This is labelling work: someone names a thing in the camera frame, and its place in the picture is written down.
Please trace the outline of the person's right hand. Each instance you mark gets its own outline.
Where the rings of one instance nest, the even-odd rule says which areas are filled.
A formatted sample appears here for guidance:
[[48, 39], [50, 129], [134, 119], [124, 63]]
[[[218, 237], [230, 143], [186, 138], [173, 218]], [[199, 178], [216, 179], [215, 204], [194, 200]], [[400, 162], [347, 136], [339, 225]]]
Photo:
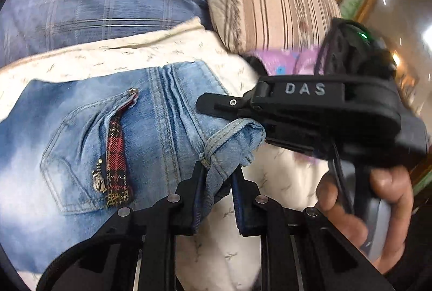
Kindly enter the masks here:
[[[370, 173], [370, 185], [378, 197], [391, 204], [390, 226], [387, 231], [382, 254], [372, 262], [382, 274], [391, 270], [405, 250], [406, 236], [411, 221], [414, 195], [409, 172], [405, 167], [391, 169], [373, 169]], [[352, 214], [347, 214], [338, 200], [338, 188], [333, 177], [326, 174], [316, 188], [316, 204], [342, 234], [359, 248], [367, 238], [365, 223]]]

